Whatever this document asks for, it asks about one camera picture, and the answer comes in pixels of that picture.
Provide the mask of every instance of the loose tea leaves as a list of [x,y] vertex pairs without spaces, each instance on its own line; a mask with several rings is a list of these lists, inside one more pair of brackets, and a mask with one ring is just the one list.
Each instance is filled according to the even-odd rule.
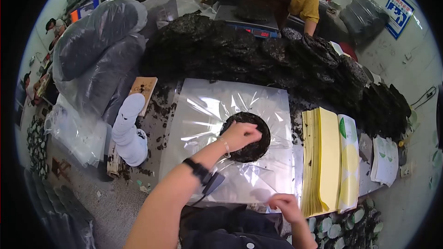
[[271,133],[268,125],[265,121],[263,121],[263,119],[253,113],[238,112],[226,120],[220,130],[220,135],[222,135],[229,128],[234,120],[241,123],[256,124],[257,130],[261,132],[261,140],[252,142],[240,150],[230,153],[231,160],[241,163],[257,161],[264,155],[264,153],[266,153],[269,148],[269,144],[271,143]]

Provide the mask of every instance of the electrical outlet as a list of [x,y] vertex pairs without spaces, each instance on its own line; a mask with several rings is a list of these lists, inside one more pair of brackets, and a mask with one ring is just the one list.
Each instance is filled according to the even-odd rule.
[[413,164],[406,163],[405,165],[400,166],[400,176],[402,178],[409,177],[413,173]]

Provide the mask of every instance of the woman's left hand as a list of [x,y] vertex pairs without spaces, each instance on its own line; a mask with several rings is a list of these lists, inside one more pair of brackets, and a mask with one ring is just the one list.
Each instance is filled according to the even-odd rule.
[[237,123],[234,120],[221,137],[228,144],[229,152],[235,152],[252,142],[261,140],[261,132],[257,130],[256,124]]

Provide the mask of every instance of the black bag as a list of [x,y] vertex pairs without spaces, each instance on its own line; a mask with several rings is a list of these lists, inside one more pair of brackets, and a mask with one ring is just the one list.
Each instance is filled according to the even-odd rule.
[[374,0],[352,0],[340,12],[349,34],[359,45],[378,35],[389,21],[389,15]]

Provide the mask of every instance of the black wristwatch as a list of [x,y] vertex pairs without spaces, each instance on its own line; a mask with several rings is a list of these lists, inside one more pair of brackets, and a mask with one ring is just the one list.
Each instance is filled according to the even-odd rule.
[[187,158],[183,161],[192,168],[192,174],[200,179],[202,185],[207,185],[212,177],[212,174],[200,163],[195,163],[192,159]]

